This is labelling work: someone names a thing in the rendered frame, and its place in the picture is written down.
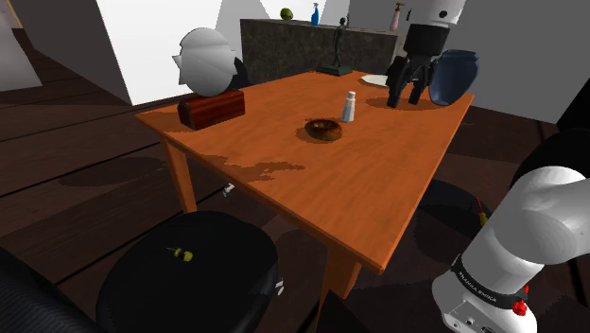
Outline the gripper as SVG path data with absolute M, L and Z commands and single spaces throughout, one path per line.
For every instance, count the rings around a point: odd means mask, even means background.
M 449 32 L 450 28 L 444 26 L 410 25 L 403 46 L 406 55 L 396 56 L 387 71 L 388 107 L 397 107 L 400 95 L 410 80 L 413 88 L 408 103 L 418 104 L 424 89 L 430 82 L 431 59 L 442 53 Z

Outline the dark blue vase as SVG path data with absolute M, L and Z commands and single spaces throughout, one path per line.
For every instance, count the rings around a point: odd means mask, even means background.
M 430 100 L 440 106 L 449 106 L 459 100 L 471 87 L 478 74 L 476 52 L 458 49 L 444 51 L 429 84 Z

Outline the white salt shaker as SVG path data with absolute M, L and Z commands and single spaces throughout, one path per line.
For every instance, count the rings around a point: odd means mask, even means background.
M 345 104 L 341 114 L 341 120 L 344 122 L 352 122 L 355 116 L 356 93 L 349 91 L 345 100 Z

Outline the pink bottle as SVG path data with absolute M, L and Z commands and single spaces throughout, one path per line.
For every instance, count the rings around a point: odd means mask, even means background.
M 404 5 L 404 3 L 401 3 L 401 2 L 397 2 L 395 4 L 394 13 L 391 18 L 390 26 L 389 26 L 390 31 L 395 31 L 398 28 L 399 22 L 400 22 L 400 16 L 401 16 L 401 7 L 403 5 Z

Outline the dark standing figure statue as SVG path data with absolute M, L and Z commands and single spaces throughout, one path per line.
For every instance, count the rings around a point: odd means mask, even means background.
M 333 44 L 334 44 L 334 60 L 331 64 L 324 64 L 324 65 L 320 65 L 318 67 L 315 68 L 316 71 L 324 73 L 324 74 L 329 74 L 332 76 L 344 76 L 347 74 L 350 74 L 353 69 L 350 66 L 344 66 L 341 63 L 341 56 L 340 56 L 340 50 L 341 50 L 341 46 L 342 46 L 342 41 L 343 41 L 343 36 L 344 33 L 346 32 L 346 29 L 349 27 L 350 25 L 350 15 L 347 14 L 346 17 L 342 17 L 339 20 L 339 26 L 336 28 L 335 32 L 334 32 L 334 38 L 333 38 Z

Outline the brown doughnut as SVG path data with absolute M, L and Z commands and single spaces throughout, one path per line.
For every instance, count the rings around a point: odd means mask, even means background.
M 304 125 L 304 130 L 312 138 L 321 141 L 336 141 L 342 136 L 339 123 L 329 119 L 314 119 Z

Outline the orange wooden table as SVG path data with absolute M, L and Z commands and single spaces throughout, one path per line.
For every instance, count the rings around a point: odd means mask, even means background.
M 349 91 L 355 116 L 344 122 Z M 392 109 L 386 90 L 357 72 L 307 72 L 247 87 L 244 98 L 244 115 L 200 131 L 175 106 L 138 120 L 159 135 L 185 211 L 196 208 L 187 168 L 195 159 L 325 244 L 322 291 L 340 297 L 361 269 L 386 269 L 473 100 L 401 100 Z M 340 139 L 309 136 L 304 125 L 314 119 L 339 123 Z

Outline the dark stone counter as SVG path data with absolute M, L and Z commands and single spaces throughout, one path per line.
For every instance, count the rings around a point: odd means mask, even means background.
M 242 19 L 242 57 L 250 83 L 295 76 L 331 64 L 336 30 L 335 26 L 313 26 L 304 21 Z M 392 31 L 349 27 L 339 49 L 341 65 L 384 74 L 393 60 L 397 39 Z

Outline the black chair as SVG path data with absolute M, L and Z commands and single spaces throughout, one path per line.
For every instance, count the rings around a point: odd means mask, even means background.
M 250 80 L 248 76 L 247 69 L 239 58 L 234 59 L 234 67 L 236 69 L 236 74 L 233 75 L 232 81 L 229 85 L 230 89 L 241 89 L 244 87 L 250 86 Z

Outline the dark red wooden box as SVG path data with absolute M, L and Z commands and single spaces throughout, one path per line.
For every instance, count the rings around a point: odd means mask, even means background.
M 178 104 L 181 123 L 195 131 L 245 114 L 244 93 L 227 89 L 217 96 L 199 96 Z

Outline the large black round stool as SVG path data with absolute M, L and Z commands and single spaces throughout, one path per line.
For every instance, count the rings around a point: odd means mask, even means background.
M 183 262 L 167 248 L 193 254 Z M 200 211 L 176 217 L 113 266 L 95 310 L 108 333 L 253 333 L 278 280 L 278 255 L 259 227 Z

